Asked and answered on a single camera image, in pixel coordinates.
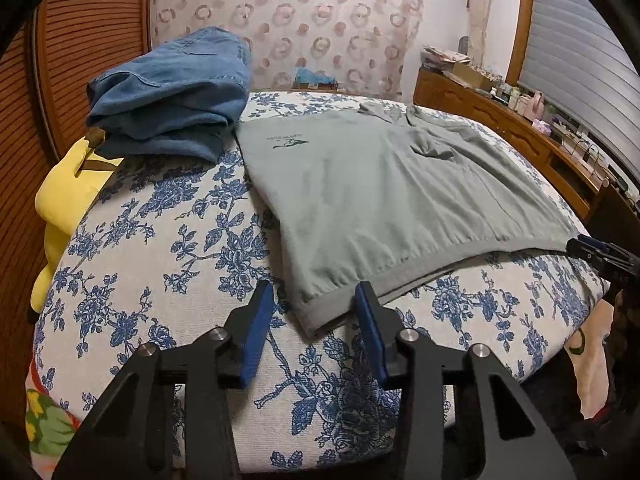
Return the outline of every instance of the wooden dresser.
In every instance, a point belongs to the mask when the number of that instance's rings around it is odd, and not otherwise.
[[[478,121],[516,148],[558,190],[585,222],[599,187],[588,170],[558,143],[506,106],[443,75],[420,69],[414,103]]]

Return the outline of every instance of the bottle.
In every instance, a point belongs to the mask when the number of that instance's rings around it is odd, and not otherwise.
[[[520,99],[520,89],[517,86],[514,86],[511,89],[511,97],[509,98],[509,108],[511,110],[515,110],[516,106],[518,106],[518,100]]]

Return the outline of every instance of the gray blind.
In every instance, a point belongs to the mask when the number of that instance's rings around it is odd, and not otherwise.
[[[534,0],[520,83],[584,124],[640,178],[640,78],[588,0]]]

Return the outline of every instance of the stack of folded clothes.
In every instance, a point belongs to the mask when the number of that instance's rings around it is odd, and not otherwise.
[[[236,35],[202,28],[107,70],[87,85],[87,126],[105,158],[156,153],[213,163],[249,96],[251,53]]]

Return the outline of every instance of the metal pivot bolt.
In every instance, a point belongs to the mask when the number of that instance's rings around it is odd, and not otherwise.
[[[227,335],[228,332],[221,326],[217,326],[209,331],[209,337],[213,339],[213,341],[225,340]]]
[[[138,350],[136,350],[136,352],[138,352],[138,354],[142,355],[143,357],[149,357],[156,352],[156,345],[154,345],[153,343],[142,343],[142,345],[138,347]]]
[[[405,328],[400,332],[400,337],[403,341],[413,343],[414,341],[418,340],[418,338],[420,337],[420,333],[413,328]]]
[[[491,355],[491,350],[489,350],[489,347],[487,345],[483,345],[482,343],[473,345],[471,349],[473,353],[478,357],[489,357],[489,355]]]

